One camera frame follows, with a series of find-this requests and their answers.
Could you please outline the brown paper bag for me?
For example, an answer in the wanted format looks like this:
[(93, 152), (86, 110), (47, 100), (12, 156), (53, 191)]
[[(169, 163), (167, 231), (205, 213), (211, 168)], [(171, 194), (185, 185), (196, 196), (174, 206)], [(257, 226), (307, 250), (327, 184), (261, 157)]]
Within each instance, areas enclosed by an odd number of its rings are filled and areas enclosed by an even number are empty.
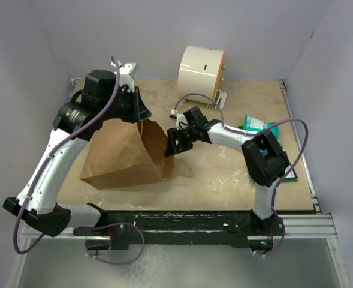
[(80, 180), (99, 190), (153, 184), (172, 176), (191, 178), (183, 160), (166, 157), (168, 137), (149, 119), (138, 124), (120, 119), (106, 121), (90, 142)]

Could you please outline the teal candy bag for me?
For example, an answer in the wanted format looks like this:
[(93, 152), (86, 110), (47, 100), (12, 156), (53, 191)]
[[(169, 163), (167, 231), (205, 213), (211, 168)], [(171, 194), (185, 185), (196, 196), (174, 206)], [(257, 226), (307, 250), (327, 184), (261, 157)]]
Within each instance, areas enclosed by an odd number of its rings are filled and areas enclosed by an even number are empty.
[(245, 115), (243, 126), (254, 126), (257, 128), (262, 128), (262, 125), (266, 123), (260, 119)]

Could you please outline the blue snack bag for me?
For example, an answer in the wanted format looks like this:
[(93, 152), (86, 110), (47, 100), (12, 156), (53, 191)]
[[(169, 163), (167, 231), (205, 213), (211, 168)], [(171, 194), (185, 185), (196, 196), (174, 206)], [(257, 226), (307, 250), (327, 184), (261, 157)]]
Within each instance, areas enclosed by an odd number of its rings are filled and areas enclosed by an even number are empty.
[(297, 182), (298, 175), (295, 169), (292, 169), (289, 174), (282, 180), (282, 182)]

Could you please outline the green white snack bag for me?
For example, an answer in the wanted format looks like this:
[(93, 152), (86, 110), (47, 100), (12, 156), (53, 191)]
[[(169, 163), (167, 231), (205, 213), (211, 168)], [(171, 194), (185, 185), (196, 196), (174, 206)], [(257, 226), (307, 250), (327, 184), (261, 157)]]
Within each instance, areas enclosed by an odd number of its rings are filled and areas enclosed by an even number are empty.
[[(249, 125), (248, 126), (238, 126), (238, 128), (240, 128), (242, 130), (254, 132), (254, 133), (259, 133), (259, 132), (265, 130), (266, 128), (271, 127), (272, 125), (274, 125), (274, 122), (266, 122), (266, 123), (264, 123), (262, 125), (262, 128), (257, 128), (257, 127), (249, 126)], [(275, 138), (279, 142), (279, 144), (282, 147), (282, 149), (285, 150), (284, 147), (283, 147), (282, 142), (280, 141), (280, 129), (279, 129), (279, 127), (272, 128), (271, 132), (273, 133), (273, 135), (275, 136)]]

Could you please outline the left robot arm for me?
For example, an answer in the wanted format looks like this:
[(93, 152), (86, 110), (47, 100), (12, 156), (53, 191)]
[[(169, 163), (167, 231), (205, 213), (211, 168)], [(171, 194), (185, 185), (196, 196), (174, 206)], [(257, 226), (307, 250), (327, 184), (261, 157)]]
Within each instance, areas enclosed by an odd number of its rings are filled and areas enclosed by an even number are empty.
[(119, 76), (107, 70), (93, 70), (86, 75), (84, 88), (59, 108), (33, 175), (17, 197), (9, 197), (3, 204), (17, 217), (15, 230), (24, 221), (51, 237), (70, 227), (87, 227), (94, 235), (105, 233), (108, 221), (102, 217), (102, 209), (92, 204), (62, 205), (57, 198), (73, 162), (104, 121), (138, 123), (151, 116), (134, 84), (137, 69), (135, 63), (124, 64)]

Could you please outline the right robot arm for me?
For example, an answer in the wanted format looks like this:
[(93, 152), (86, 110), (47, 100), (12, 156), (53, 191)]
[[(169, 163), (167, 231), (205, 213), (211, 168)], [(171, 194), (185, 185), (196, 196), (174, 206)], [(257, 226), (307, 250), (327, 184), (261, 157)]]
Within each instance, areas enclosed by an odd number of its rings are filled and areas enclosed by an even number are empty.
[(191, 150), (194, 142), (221, 145), (243, 154), (248, 174), (255, 183), (255, 200), (251, 210), (251, 228), (258, 235), (272, 228), (274, 192), (290, 162), (287, 153), (270, 131), (256, 135), (234, 127), (227, 127), (218, 119), (208, 120), (199, 107), (184, 113), (171, 111), (176, 126), (167, 130), (165, 156), (170, 157)]

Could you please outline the white cylindrical device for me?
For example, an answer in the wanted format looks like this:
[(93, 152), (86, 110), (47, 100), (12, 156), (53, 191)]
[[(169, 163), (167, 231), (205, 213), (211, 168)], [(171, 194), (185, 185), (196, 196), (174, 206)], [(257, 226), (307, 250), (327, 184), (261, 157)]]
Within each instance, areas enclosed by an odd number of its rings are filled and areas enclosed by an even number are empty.
[(221, 91), (223, 50), (187, 46), (179, 67), (177, 91), (183, 102), (203, 103), (209, 109), (216, 103), (224, 107), (227, 94)]

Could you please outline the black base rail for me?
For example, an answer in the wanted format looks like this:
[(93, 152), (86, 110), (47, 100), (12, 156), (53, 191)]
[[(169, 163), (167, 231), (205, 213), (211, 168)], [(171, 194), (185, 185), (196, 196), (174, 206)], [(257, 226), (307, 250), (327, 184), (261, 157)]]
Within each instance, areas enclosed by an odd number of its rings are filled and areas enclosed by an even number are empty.
[(96, 228), (77, 227), (74, 235), (111, 249), (131, 244), (228, 245), (233, 248), (271, 250), (273, 240), (285, 234), (279, 217), (267, 224), (251, 211), (103, 211)]

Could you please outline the aluminium table frame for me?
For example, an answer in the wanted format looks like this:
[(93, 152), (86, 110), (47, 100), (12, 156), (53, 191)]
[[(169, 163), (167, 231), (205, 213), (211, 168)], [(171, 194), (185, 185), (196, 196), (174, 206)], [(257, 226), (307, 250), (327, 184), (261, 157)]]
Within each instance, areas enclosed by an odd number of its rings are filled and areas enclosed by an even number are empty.
[[(291, 110), (291, 106), (289, 104), (288, 96), (286, 93), (286, 83), (284, 80), (278, 80), (278, 82), (279, 82), (280, 90), (282, 91), (283, 98), (285, 100), (285, 105), (286, 105), (289, 117), (292, 117), (292, 110)], [(302, 148), (302, 145), (301, 145), (301, 141), (300, 141), (300, 137), (299, 137), (298, 129), (297, 129), (298, 124), (292, 123), (291, 125), (292, 125), (292, 130), (293, 130), (293, 133), (295, 136), (295, 141), (297, 143), (298, 150), (300, 151), (300, 149)], [(333, 264), (333, 267), (334, 267), (334, 270), (336, 273), (337, 282), (339, 283), (339, 286), (340, 287), (351, 287), (349, 280), (348, 280), (348, 276), (347, 276), (345, 267), (342, 262), (342, 257), (341, 257), (341, 253), (339, 250), (340, 247), (339, 247), (339, 243), (337, 241), (338, 237), (337, 237), (337, 232), (336, 232), (336, 227), (334, 225), (333, 217), (331, 214), (322, 214), (322, 212), (320, 210), (318, 198), (317, 198), (314, 186), (313, 186), (312, 178), (311, 178), (304, 154), (301, 156), (301, 165), (303, 167), (303, 170), (304, 170), (304, 173), (306, 176), (306, 181), (307, 181), (309, 191), (310, 191), (310, 198), (311, 198), (311, 201), (312, 201), (313, 206), (315, 208), (317, 216), (322, 216), (323, 219), (331, 220), (330, 227), (327, 226), (328, 228), (331, 228), (331, 232), (328, 232), (327, 235), (325, 235), (324, 233), (323, 234), (317, 233), (316, 236), (326, 236), (325, 239), (327, 241), (327, 247), (330, 252), (331, 261), (332, 261), (332, 264)]]

